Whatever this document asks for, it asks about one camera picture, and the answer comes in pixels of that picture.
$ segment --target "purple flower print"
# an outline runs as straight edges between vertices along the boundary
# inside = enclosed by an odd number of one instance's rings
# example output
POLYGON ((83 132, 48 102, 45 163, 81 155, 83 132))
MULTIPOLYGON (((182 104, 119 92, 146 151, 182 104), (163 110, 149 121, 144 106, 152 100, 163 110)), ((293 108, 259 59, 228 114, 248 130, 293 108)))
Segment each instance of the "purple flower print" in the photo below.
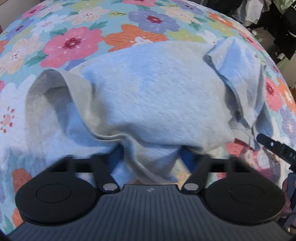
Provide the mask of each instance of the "purple flower print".
POLYGON ((81 58, 81 59, 75 59, 75 60, 72 60, 70 61, 70 63, 65 67, 65 70, 66 71, 69 71, 71 69, 73 69, 74 67, 76 67, 77 65, 85 62, 86 60, 81 58))
POLYGON ((156 34, 163 34, 167 29, 177 32, 180 28, 176 20, 152 10, 130 12, 128 18, 130 21, 138 23, 140 29, 156 34))
POLYGON ((32 22, 34 22, 34 19, 28 19, 23 22, 21 22, 17 27, 13 28, 6 34, 6 40, 10 40, 13 38, 14 35, 20 33, 23 31, 26 27, 28 27, 32 22))
POLYGON ((283 132, 290 138, 291 147, 293 148, 296 144, 296 121, 293 119, 289 107, 286 107, 286 109, 281 108, 279 111, 284 119, 281 127, 283 132))
POLYGON ((264 56, 264 58, 265 58, 265 62, 269 65, 269 67, 271 68, 271 70, 274 72, 274 73, 276 73, 276 75, 278 76, 278 77, 280 77, 281 79, 284 79, 284 77, 282 76, 282 74, 281 74, 281 72, 279 71, 279 69, 278 69, 278 67, 276 66, 276 64, 273 62, 273 61, 271 61, 270 59, 269 59, 269 57, 266 57, 265 55, 263 55, 264 56))
POLYGON ((204 12, 201 9, 199 9, 199 8, 197 8, 195 6, 192 6, 192 5, 190 5, 190 4, 186 3, 186 2, 175 2, 175 4, 177 6, 179 6, 180 8, 183 8, 185 10, 189 10, 189 11, 193 12, 194 14, 197 14, 197 15, 203 15, 204 14, 204 12))

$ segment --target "light blue towel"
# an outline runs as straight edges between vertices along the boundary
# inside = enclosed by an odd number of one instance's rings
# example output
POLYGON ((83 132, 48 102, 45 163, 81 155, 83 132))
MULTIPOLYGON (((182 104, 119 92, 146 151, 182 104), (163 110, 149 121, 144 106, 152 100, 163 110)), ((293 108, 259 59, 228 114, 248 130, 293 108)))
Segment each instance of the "light blue towel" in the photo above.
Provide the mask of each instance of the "light blue towel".
MULTIPOLYGON (((50 163, 121 143, 125 163, 114 178, 122 185, 135 175, 148 184, 175 181, 171 170, 182 145, 208 152, 234 138, 250 142, 253 126, 242 125, 238 136, 230 126, 238 123, 238 101, 248 100, 238 99, 244 96, 234 95, 204 61, 214 47, 165 41, 84 62, 82 76, 45 70, 26 99, 30 151, 50 163)), ((256 70, 260 76, 262 69, 256 70)))
POLYGON ((205 59, 235 95, 235 101, 228 100, 228 106, 239 112, 229 123, 235 136, 258 149, 254 136, 273 135, 266 105, 265 65, 249 46, 235 37, 219 40, 205 59))

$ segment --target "floral bedspread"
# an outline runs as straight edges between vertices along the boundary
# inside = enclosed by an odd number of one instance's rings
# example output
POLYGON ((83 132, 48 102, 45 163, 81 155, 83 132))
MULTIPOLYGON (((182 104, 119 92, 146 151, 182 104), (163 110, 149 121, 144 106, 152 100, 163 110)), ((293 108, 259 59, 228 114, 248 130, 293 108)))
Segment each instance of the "floral bedspread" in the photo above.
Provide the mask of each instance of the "floral bedspread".
MULTIPOLYGON (((43 68, 71 70, 134 45, 168 40, 216 43, 230 36, 244 40, 266 63, 273 138, 295 147, 296 105, 278 68, 242 25, 204 6, 185 0, 45 0, 12 23, 0 35, 0 229, 7 234, 22 223, 15 193, 44 168, 28 153, 24 128, 25 94, 43 68)), ((211 154, 241 157, 278 185, 287 176, 283 161, 240 141, 211 154)), ((186 177, 178 166, 176 172, 180 181, 186 177)))

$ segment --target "logo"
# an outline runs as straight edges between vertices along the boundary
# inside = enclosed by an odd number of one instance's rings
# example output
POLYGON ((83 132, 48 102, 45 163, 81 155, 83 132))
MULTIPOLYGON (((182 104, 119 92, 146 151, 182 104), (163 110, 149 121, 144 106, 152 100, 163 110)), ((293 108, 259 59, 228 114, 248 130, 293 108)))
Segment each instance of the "logo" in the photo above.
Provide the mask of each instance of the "logo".
POLYGON ((293 155, 293 153, 292 153, 292 152, 290 152, 290 157, 291 157, 293 160, 295 160, 295 159, 296 159, 296 155, 293 155))
POLYGON ((149 188, 149 189, 146 189, 148 192, 154 192, 155 189, 154 188, 149 188))

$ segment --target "ribbed black plastic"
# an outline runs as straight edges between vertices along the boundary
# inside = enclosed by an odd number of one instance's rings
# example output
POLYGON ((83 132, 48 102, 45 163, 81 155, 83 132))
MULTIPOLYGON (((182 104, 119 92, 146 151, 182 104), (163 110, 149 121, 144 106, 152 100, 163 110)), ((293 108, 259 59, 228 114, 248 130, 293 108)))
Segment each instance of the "ribbed black plastic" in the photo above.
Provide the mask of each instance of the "ribbed black plastic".
POLYGON ((276 222, 240 226, 215 217, 196 195, 175 185, 125 185, 103 195, 94 209, 72 223, 24 223, 13 241, 285 241, 291 236, 276 222))

